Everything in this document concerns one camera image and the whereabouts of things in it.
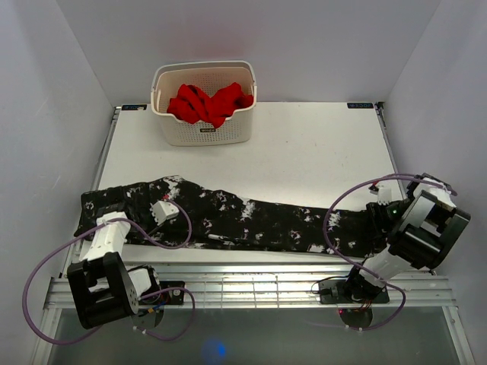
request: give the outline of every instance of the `white basket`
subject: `white basket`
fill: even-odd
[[[159,68],[152,81],[152,111],[161,116],[167,141],[174,146],[209,146],[247,141],[252,134],[252,113],[256,105],[257,86],[252,66],[244,61],[191,62]],[[237,82],[244,94],[253,95],[253,104],[237,109],[218,129],[200,120],[189,124],[166,113],[171,97],[182,84],[195,85],[210,97]]]

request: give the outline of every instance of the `white table surface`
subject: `white table surface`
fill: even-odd
[[[150,107],[120,112],[99,189],[181,175],[207,189],[327,208],[346,189],[394,172],[375,110],[348,109],[346,103],[258,103],[252,138],[222,146],[171,146],[158,123]],[[401,199],[399,185],[389,184],[393,199]],[[362,189],[339,208],[361,210],[373,200],[375,195]],[[136,245],[125,245],[122,257],[125,262],[150,263],[334,261],[312,253]]]

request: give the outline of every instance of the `blue light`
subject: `blue light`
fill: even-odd
[[[227,349],[225,348],[225,346],[221,342],[218,343],[217,349],[218,349],[218,354],[221,357],[225,356],[225,354],[227,353]]]
[[[201,355],[207,365],[221,365],[227,354],[227,348],[223,342],[209,339],[202,344]]]

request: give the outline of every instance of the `white wall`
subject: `white wall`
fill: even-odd
[[[55,0],[0,2],[0,363],[30,360],[21,293],[74,232],[113,113]],[[37,323],[49,276],[30,292]]]
[[[383,100],[440,0],[58,0],[114,105],[155,70],[246,59],[261,100]]]
[[[459,192],[472,221],[440,270],[449,274],[477,363],[487,362],[487,2],[443,0],[386,102],[401,171]]]

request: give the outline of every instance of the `red cloth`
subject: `red cloth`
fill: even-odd
[[[236,109],[252,104],[253,96],[244,95],[242,87],[236,82],[218,90],[211,98],[199,87],[183,84],[177,96],[169,101],[167,112],[191,124],[202,120],[220,128],[225,118],[232,116]]]

